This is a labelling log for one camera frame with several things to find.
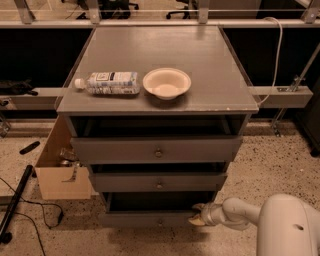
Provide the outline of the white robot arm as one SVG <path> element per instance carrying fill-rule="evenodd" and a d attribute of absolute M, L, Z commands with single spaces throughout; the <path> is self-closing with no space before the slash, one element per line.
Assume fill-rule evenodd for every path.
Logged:
<path fill-rule="evenodd" d="M 222 224 L 234 230 L 257 227 L 257 256 L 319 256 L 320 212 L 301 199 L 276 194 L 261 207 L 230 197 L 221 204 L 198 203 L 188 221 L 195 226 Z"/>

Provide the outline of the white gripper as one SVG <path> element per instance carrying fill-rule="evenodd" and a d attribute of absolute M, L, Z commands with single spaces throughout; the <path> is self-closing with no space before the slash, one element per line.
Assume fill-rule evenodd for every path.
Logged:
<path fill-rule="evenodd" d="M 208 226 L 216 226 L 222 223 L 223 210 L 221 204 L 197 203 L 192 206 L 192 209 L 201 211 L 201 216 L 196 214 L 188 219 L 192 225 L 203 226 L 205 223 Z"/>

